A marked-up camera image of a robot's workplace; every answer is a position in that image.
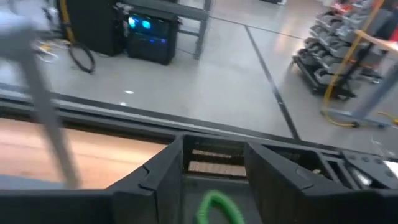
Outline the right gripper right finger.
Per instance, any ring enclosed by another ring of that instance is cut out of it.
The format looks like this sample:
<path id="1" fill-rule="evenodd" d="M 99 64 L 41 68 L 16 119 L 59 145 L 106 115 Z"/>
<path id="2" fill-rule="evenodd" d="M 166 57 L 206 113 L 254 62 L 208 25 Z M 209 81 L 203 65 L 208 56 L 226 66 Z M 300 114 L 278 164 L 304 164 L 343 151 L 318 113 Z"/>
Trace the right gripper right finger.
<path id="1" fill-rule="evenodd" d="M 398 224 L 398 176 L 380 156 L 249 143 L 244 165 L 263 224 Z"/>

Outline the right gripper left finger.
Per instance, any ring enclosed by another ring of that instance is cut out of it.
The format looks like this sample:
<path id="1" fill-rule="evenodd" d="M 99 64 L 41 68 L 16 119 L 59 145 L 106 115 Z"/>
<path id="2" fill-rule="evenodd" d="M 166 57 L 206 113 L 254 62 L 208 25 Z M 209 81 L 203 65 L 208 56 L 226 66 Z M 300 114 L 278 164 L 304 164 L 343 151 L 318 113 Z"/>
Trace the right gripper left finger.
<path id="1" fill-rule="evenodd" d="M 163 224 L 177 218 L 183 140 L 106 189 L 0 190 L 0 224 Z"/>

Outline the grey perforated metal shelf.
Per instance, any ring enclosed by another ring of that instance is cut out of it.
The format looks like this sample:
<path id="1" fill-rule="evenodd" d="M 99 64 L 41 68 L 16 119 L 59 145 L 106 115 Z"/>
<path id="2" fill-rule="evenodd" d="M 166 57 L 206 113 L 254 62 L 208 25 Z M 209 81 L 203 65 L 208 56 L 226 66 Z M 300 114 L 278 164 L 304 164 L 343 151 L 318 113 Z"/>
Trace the grey perforated metal shelf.
<path id="1" fill-rule="evenodd" d="M 65 145 L 50 92 L 37 63 L 32 47 L 34 39 L 35 30 L 30 20 L 13 13 L 0 12 L 0 58 L 12 60 L 20 66 L 37 117 L 52 144 L 52 154 L 63 176 L 64 186 L 76 189 L 80 181 Z"/>

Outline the black computer tower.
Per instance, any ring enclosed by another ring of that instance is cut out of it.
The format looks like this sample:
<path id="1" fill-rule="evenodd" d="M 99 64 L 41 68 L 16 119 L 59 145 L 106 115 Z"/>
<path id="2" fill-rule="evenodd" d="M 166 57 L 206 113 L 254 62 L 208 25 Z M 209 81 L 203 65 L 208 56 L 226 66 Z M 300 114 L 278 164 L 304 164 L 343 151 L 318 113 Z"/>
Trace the black computer tower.
<path id="1" fill-rule="evenodd" d="M 130 58 L 168 65 L 175 57 L 178 16 L 169 13 L 140 13 L 129 15 L 126 52 Z"/>

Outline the grey bin rack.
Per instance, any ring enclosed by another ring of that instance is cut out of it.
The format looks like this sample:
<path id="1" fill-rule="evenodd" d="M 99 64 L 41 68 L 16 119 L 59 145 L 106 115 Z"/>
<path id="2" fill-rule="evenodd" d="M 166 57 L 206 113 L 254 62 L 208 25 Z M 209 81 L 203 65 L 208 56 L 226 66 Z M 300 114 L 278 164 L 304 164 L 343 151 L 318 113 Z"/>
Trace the grey bin rack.
<path id="1" fill-rule="evenodd" d="M 304 47 L 292 57 L 302 71 L 302 76 L 314 95 L 324 95 L 332 76 L 342 64 L 356 38 L 355 30 L 365 25 L 376 6 L 377 0 L 336 0 L 330 10 L 315 17 L 311 26 L 310 37 L 303 43 Z M 377 72 L 383 53 L 370 52 L 355 69 L 358 55 L 366 48 L 363 43 L 356 47 L 347 64 L 332 88 L 334 98 L 348 100 L 356 95 L 353 92 L 353 80 L 367 78 L 372 83 L 382 79 Z"/>

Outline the black cabinet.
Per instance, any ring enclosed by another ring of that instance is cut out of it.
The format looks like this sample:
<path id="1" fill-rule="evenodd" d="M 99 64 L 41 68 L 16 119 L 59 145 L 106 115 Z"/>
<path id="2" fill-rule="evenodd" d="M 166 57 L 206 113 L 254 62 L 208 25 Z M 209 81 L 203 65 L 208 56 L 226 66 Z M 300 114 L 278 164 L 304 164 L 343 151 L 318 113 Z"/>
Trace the black cabinet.
<path id="1" fill-rule="evenodd" d="M 75 40 L 94 52 L 115 56 L 124 48 L 123 20 L 118 0 L 66 0 Z"/>

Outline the grey table leg frame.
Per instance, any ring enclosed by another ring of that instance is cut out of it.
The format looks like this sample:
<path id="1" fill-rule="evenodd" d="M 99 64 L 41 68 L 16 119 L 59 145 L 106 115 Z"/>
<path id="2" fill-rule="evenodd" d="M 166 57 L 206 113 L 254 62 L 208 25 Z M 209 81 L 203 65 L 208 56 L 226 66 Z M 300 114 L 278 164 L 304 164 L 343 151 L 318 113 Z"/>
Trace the grey table leg frame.
<path id="1" fill-rule="evenodd" d="M 390 127 L 392 126 L 392 121 L 369 119 L 368 115 L 396 85 L 398 85 L 398 62 L 389 67 L 384 78 L 380 81 L 377 87 L 353 112 L 325 109 L 322 110 L 322 115 L 329 119 L 331 123 L 334 121 L 331 120 L 330 115 L 343 118 L 345 123 L 341 123 L 340 126 L 346 126 L 349 128 L 372 126 L 383 129 Z"/>

